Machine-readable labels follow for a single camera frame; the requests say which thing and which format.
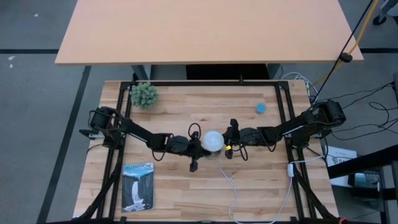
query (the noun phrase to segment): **green plant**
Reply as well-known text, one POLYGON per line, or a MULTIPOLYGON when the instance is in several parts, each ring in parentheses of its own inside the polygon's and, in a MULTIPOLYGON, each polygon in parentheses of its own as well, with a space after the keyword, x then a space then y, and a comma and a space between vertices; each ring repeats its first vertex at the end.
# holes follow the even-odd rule
POLYGON ((150 83, 139 83, 132 86, 130 91, 131 103, 141 109, 149 109, 158 99, 159 94, 150 83))

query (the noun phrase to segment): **small blue object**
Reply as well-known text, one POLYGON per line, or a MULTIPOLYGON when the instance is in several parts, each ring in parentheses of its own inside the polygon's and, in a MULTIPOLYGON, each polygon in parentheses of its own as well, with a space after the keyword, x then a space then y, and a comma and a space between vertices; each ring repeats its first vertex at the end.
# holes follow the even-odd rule
POLYGON ((259 104, 257 104, 256 113, 263 114, 264 112, 266 112, 266 109, 267 109, 267 107, 264 103, 259 103, 259 104))

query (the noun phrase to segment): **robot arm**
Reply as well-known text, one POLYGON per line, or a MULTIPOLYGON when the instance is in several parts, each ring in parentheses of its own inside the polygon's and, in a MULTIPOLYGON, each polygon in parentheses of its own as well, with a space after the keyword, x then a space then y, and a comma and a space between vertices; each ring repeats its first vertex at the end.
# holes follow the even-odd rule
POLYGON ((330 129, 346 121, 339 103, 326 101, 316 103, 298 117, 276 127, 257 127, 238 129, 238 122, 231 119, 231 126, 223 134, 227 145, 225 155, 232 158, 232 146, 274 146, 282 137, 290 135, 292 145, 300 147, 308 144, 310 136, 322 133, 330 134, 330 129))
POLYGON ((89 121, 89 127, 104 134, 105 140, 103 146, 105 147, 119 149, 121 141, 123 141, 123 136, 129 134, 145 142, 152 152, 171 153, 190 157, 192 159, 190 164, 191 172, 195 172, 198 169, 197 160, 199 158, 211 155, 210 151, 202 148, 199 140, 200 133, 198 131, 194 131, 190 135, 191 139, 188 140, 186 137, 174 136, 171 133, 154 134, 132 122, 131 119, 123 117, 113 108, 97 108, 95 111, 90 111, 91 113, 94 113, 94 115, 91 121, 89 121), (112 124, 112 119, 115 119, 115 126, 112 124))

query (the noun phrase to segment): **light bulb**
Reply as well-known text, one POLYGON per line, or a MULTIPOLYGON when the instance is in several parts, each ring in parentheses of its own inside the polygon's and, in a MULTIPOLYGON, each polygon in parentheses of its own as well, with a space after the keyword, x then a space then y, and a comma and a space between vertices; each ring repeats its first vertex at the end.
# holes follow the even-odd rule
POLYGON ((220 151, 224 147, 224 137, 218 131, 209 131, 205 134, 204 145, 210 152, 220 151))

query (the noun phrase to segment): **wooden table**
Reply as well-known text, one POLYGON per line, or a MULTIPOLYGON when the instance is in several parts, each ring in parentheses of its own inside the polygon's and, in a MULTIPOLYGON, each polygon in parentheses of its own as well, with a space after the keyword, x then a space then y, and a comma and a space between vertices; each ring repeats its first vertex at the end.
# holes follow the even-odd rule
POLYGON ((331 62, 350 34, 338 0, 79 0, 55 63, 331 62))
MULTIPOLYGON (((100 104, 116 107, 119 81, 106 82, 100 104)), ((296 114, 306 110, 310 104, 302 81, 289 81, 290 94, 296 114)), ((187 136, 191 123, 201 125, 202 136, 207 131, 226 131, 229 120, 236 118, 239 128, 276 126, 280 124, 279 109, 273 86, 157 86, 160 98, 149 111, 132 108, 131 119, 153 133, 174 133, 187 136), (265 114, 255 113, 258 103, 265 103, 265 114)), ((126 109, 123 103, 122 114, 126 109)), ((90 143, 99 144, 102 139, 90 143)), ((320 152, 318 141, 310 147, 320 152)), ((100 191, 107 148, 93 148, 87 155, 83 177, 76 201, 74 216, 81 215, 100 191)), ((306 159, 313 158, 304 151, 306 159)), ((287 176, 287 154, 283 141, 274 152, 266 147, 248 147, 249 160, 244 162, 238 153, 227 160, 220 157, 223 169, 233 177, 238 189, 239 202, 233 210, 236 220, 271 221, 277 215, 289 186, 287 176)), ((190 159, 166 154, 161 162, 153 160, 146 145, 133 137, 127 137, 124 164, 153 162, 155 167, 155 209, 136 213, 121 213, 121 189, 118 193, 115 219, 121 216, 128 220, 155 221, 230 221, 228 207, 234 200, 231 187, 218 170, 214 159, 198 160, 198 170, 189 172, 190 159)), ((310 184, 329 211, 338 215, 336 203, 329 183, 325 163, 319 159, 307 163, 310 184)), ((302 202, 307 212, 306 200, 302 202)), ((108 214, 110 194, 105 203, 104 214, 108 214)), ((291 191, 279 221, 297 216, 294 193, 291 191)))

